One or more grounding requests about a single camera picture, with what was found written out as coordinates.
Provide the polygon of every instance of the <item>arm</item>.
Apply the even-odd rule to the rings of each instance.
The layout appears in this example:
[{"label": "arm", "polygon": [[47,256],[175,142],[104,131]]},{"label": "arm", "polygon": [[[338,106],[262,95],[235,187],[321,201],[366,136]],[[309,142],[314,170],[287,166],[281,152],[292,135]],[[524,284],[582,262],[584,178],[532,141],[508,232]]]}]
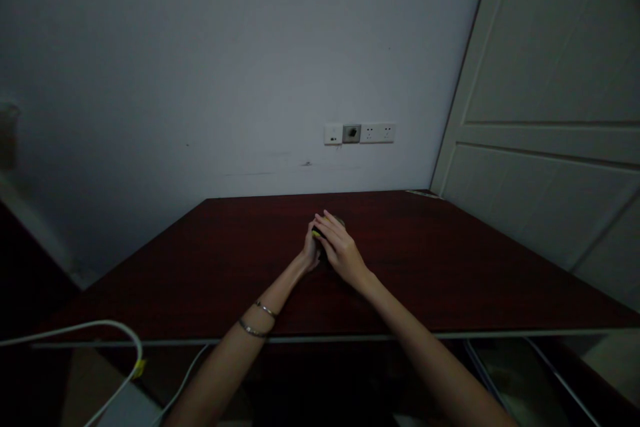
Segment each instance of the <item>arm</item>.
[{"label": "arm", "polygon": [[367,268],[347,230],[328,211],[316,215],[319,238],[335,271],[376,309],[396,335],[422,381],[460,427],[516,423],[467,369]]},{"label": "arm", "polygon": [[[260,302],[278,314],[298,281],[318,264],[319,252],[311,236],[313,222],[307,229],[304,250],[265,290]],[[269,332],[275,320],[255,304],[242,316],[246,325],[258,332]],[[207,426],[220,419],[235,391],[258,356],[265,338],[248,334],[237,322],[198,370],[189,383],[165,427]]]}]

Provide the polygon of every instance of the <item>hand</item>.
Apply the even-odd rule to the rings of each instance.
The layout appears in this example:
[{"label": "hand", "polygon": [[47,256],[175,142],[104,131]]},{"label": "hand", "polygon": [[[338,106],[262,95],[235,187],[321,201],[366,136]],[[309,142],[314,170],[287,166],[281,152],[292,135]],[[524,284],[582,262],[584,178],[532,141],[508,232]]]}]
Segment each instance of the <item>hand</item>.
[{"label": "hand", "polygon": [[317,213],[313,225],[318,227],[326,239],[318,237],[327,252],[327,258],[335,271],[350,286],[361,292],[371,271],[365,265],[364,260],[355,246],[355,241],[347,233],[343,225],[334,216],[325,210],[322,218]]},{"label": "hand", "polygon": [[303,265],[305,266],[305,274],[308,274],[311,270],[315,269],[318,262],[320,262],[320,251],[318,250],[318,244],[315,243],[311,229],[313,229],[313,220],[309,222],[307,236],[305,237],[305,247],[299,255]]}]

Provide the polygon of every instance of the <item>white door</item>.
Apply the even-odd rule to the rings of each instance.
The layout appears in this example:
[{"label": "white door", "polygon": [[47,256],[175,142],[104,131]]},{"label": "white door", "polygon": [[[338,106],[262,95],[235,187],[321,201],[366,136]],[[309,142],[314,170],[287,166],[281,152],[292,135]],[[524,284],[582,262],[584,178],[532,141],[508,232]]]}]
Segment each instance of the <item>white door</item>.
[{"label": "white door", "polygon": [[636,310],[639,45],[640,0],[481,0],[431,185]]}]

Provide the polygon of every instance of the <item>wall outlet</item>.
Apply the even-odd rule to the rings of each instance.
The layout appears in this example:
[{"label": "wall outlet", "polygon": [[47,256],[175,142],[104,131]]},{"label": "wall outlet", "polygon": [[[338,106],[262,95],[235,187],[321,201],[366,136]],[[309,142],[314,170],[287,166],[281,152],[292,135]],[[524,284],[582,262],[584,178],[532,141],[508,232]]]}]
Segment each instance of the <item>wall outlet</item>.
[{"label": "wall outlet", "polygon": [[325,145],[340,145],[342,143],[342,123],[325,124]]},{"label": "wall outlet", "polygon": [[395,138],[395,123],[378,123],[378,141],[381,143],[393,143]]},{"label": "wall outlet", "polygon": [[375,123],[363,123],[360,129],[360,143],[376,143],[376,127]]},{"label": "wall outlet", "polygon": [[342,130],[342,143],[359,143],[360,125],[345,125]]},{"label": "wall outlet", "polygon": [[395,123],[363,123],[360,143],[393,143]]}]

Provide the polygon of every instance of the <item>table edge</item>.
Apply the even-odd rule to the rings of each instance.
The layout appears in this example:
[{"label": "table edge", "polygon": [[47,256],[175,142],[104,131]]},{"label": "table edge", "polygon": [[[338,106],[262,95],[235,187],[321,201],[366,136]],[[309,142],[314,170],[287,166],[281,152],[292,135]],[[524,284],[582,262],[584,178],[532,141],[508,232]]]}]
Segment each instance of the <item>table edge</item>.
[{"label": "table edge", "polygon": [[[586,336],[603,334],[632,334],[640,332],[640,327],[628,328],[592,328],[592,329],[555,329],[555,330],[491,330],[486,332],[437,332],[433,335],[442,340],[458,340],[472,338],[512,338],[512,337],[552,337],[552,336]],[[143,340],[145,347],[184,347],[217,345],[221,338],[199,339],[166,339]],[[324,344],[331,342],[386,342],[395,340],[391,334],[356,334],[356,335],[320,335],[320,336],[274,336],[268,337],[268,344]],[[76,342],[35,342],[31,344],[35,349],[57,348],[110,348],[133,347],[128,340],[95,340]]]}]

